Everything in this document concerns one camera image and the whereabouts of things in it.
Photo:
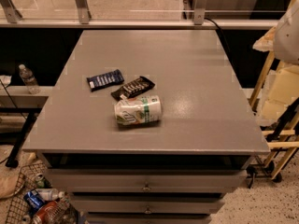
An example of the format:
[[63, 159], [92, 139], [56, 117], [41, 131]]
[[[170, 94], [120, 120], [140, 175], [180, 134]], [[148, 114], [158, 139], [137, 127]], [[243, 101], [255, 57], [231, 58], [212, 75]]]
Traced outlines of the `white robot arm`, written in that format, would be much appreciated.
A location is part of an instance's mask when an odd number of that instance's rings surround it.
[[299, 0], [279, 20], [273, 50], [278, 60], [299, 64]]

